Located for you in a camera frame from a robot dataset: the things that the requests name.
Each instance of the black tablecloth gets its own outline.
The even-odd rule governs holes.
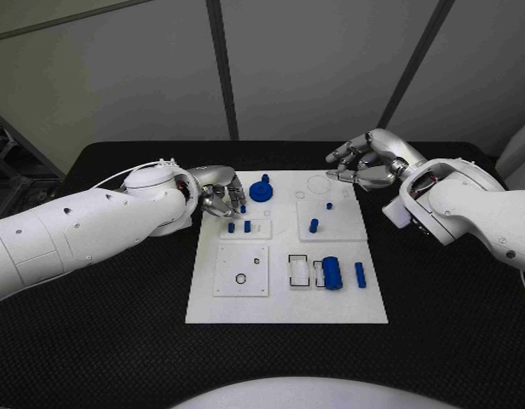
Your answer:
[[[326,169],[333,142],[91,145],[62,194],[150,160],[187,169]],[[427,158],[474,160],[464,143],[415,143]],[[117,188],[121,181],[105,186]],[[166,407],[252,378],[317,376],[405,389],[457,406],[525,407],[525,293],[516,271],[463,237],[444,247],[380,213],[395,188],[356,188],[388,325],[186,325],[202,216],[105,262],[0,303],[0,405]]]

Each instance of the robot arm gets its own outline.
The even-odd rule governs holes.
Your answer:
[[[360,139],[350,140],[327,156],[327,161],[349,157],[353,147],[360,146]],[[359,170],[350,171],[346,169],[349,162],[342,164],[340,159],[340,167],[329,171],[327,176],[360,184],[366,190],[401,179],[399,196],[383,207],[393,224],[404,228],[414,222],[442,245],[471,233],[496,259],[525,271],[525,191],[506,192],[494,177],[473,162],[461,159],[427,161],[406,142],[385,130],[373,130],[363,139],[360,150],[367,153],[373,149],[376,156],[370,164],[380,161],[382,165],[367,167],[360,162]],[[378,167],[380,178],[372,179],[373,174],[367,172]]]
[[[186,171],[161,160],[134,169],[124,187],[122,192],[91,188],[0,220],[0,300],[101,262],[147,236],[189,227],[199,196],[216,216],[238,214],[222,201],[225,187],[231,203],[245,203],[226,166]]]

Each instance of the blue lid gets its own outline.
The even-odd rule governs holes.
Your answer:
[[[271,184],[265,181],[258,181],[249,187],[249,197],[255,202],[265,202],[271,199],[271,195],[274,194],[271,190]]]

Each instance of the white board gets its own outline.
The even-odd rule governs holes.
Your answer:
[[[228,219],[203,214],[200,238],[197,243],[195,273],[192,279],[190,298],[187,301],[187,324],[206,323],[333,323],[333,324],[386,324],[388,315],[379,291],[375,267],[372,265],[370,249],[366,239],[337,241],[336,236],[324,236],[323,240],[303,242],[300,230],[308,231],[308,226],[298,223],[297,202],[310,202],[311,207],[334,204],[340,212],[324,218],[324,228],[337,216],[349,223],[365,236],[363,219],[355,189],[350,184],[331,181],[321,170],[255,171],[238,172],[244,183],[245,193],[249,186],[268,174],[274,195],[271,200],[256,203],[248,197],[246,213],[241,215],[241,222],[268,220],[271,233],[267,239],[226,239]],[[215,278],[218,276],[218,261],[220,246],[232,246],[235,251],[244,249],[244,260],[226,271],[220,268],[219,274],[226,273],[226,283],[239,288],[236,274],[239,263],[249,263],[251,246],[265,246],[268,251],[268,289],[265,296],[258,291],[254,297],[238,294],[216,297],[213,293]],[[304,291],[293,291],[290,286],[288,255],[307,255],[311,275],[311,286]],[[343,288],[337,291],[326,290],[316,285],[313,262],[324,257],[339,259]],[[355,263],[362,262],[366,276],[366,288],[357,286]]]

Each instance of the blue object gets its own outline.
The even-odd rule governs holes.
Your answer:
[[[320,226],[320,221],[317,219],[311,220],[311,226],[308,227],[308,231],[311,233],[317,233],[317,227]]]
[[[329,290],[339,290],[344,286],[342,283],[342,273],[339,272],[337,257],[326,257],[323,259],[323,277]]]
[[[366,288],[366,277],[363,275],[363,265],[360,262],[357,262],[355,266],[356,266],[357,286],[360,288]]]
[[[258,181],[249,187],[249,197],[254,202],[265,202],[271,199],[274,191],[271,190],[271,179],[268,175],[264,174],[262,181]]]

